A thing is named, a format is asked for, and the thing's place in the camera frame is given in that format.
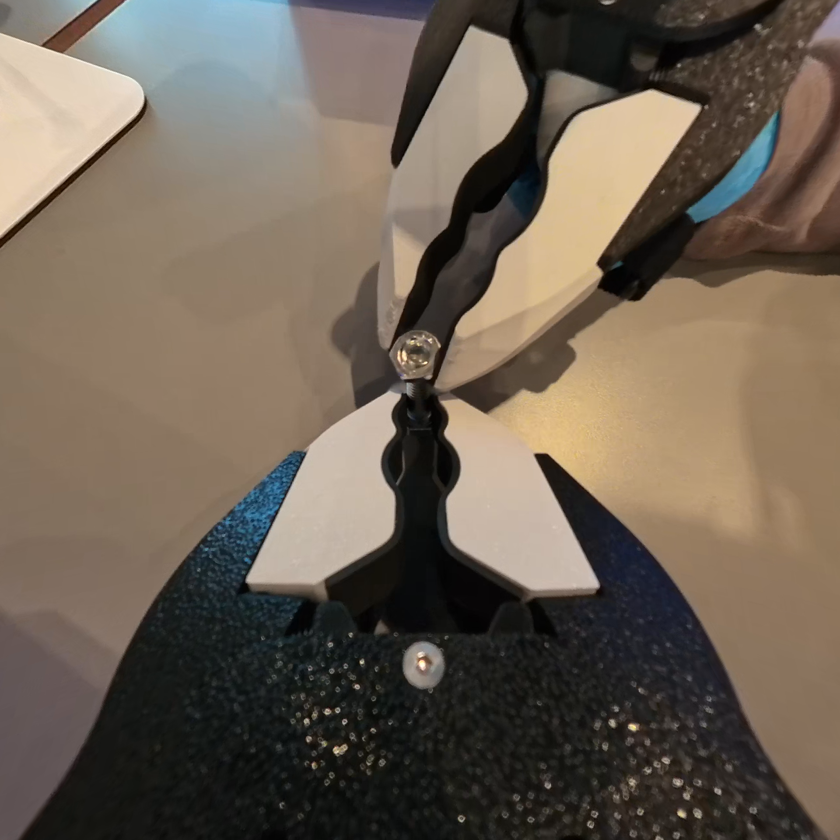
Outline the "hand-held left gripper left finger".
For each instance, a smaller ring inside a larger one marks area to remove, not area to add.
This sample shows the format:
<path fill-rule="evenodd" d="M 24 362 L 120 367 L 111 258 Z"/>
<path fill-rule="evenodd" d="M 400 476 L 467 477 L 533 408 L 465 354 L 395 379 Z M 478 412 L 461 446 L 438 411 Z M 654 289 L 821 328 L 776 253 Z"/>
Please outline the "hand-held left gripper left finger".
<path fill-rule="evenodd" d="M 247 575 L 252 592 L 325 601 L 336 574 L 393 536 L 396 498 L 383 455 L 399 402 L 376 398 L 307 448 Z"/>

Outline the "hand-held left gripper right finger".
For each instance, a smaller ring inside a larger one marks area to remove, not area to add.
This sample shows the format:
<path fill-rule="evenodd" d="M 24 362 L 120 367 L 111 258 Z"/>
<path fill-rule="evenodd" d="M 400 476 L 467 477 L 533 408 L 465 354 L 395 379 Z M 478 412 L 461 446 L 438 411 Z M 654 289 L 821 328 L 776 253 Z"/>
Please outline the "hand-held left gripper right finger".
<path fill-rule="evenodd" d="M 536 455 L 460 399 L 441 399 L 453 459 L 443 498 L 455 555 L 522 601 L 593 595 L 600 583 Z"/>

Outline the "wooden board document stand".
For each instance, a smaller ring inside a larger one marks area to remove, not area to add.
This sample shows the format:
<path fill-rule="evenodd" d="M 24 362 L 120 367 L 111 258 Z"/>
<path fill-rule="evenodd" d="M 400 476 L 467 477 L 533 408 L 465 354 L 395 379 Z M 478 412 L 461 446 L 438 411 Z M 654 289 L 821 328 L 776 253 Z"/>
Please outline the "wooden board document stand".
<path fill-rule="evenodd" d="M 143 116 L 134 79 L 1 35 L 4 245 Z"/>

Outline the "person's right forearm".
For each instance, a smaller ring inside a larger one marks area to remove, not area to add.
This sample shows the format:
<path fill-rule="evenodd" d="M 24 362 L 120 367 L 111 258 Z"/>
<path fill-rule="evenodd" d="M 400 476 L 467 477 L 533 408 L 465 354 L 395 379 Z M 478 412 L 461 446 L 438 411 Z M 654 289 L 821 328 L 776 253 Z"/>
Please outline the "person's right forearm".
<path fill-rule="evenodd" d="M 839 253 L 839 40 L 811 45 L 788 90 L 770 160 L 734 204 L 702 222 L 683 256 Z"/>

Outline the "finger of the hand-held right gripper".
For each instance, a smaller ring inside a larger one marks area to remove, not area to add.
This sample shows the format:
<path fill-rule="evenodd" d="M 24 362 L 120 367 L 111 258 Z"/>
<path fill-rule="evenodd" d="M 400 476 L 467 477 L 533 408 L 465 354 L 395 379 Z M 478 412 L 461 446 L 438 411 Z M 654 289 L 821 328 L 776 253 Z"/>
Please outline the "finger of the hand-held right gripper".
<path fill-rule="evenodd" d="M 599 260 L 702 105 L 647 89 L 576 113 L 549 154 L 541 202 L 458 321 L 437 376 L 451 391 L 494 371 L 588 298 Z"/>
<path fill-rule="evenodd" d="M 392 174 L 377 277 L 384 350 L 419 327 L 471 215 L 501 195 L 534 102 L 513 44 L 468 27 Z"/>

